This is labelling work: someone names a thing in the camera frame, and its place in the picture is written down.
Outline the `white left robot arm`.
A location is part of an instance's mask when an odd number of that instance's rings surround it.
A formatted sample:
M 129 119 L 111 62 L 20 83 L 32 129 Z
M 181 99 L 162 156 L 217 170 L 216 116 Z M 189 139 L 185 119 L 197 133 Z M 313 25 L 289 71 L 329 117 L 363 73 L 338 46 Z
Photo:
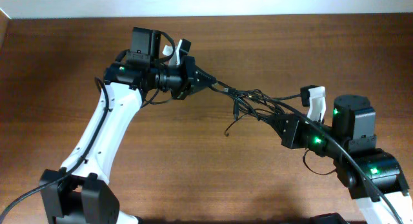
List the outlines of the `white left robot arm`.
M 81 139 L 58 171 L 40 179 L 49 223 L 141 223 L 120 210 L 110 190 L 111 168 L 125 132 L 140 109 L 153 105 L 149 91 L 184 100 L 216 83 L 189 56 L 191 42 L 135 27 L 130 48 L 121 51 L 96 84 L 99 103 Z

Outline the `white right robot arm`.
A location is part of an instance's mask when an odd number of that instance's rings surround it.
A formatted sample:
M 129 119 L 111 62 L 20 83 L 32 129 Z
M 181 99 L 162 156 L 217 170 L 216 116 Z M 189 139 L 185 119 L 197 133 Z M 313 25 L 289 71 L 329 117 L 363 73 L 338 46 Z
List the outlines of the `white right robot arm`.
M 335 173 L 367 223 L 412 223 L 412 198 L 397 159 L 376 146 L 376 111 L 367 97 L 334 100 L 331 126 L 295 109 L 267 123 L 290 149 L 305 148 L 333 160 Z

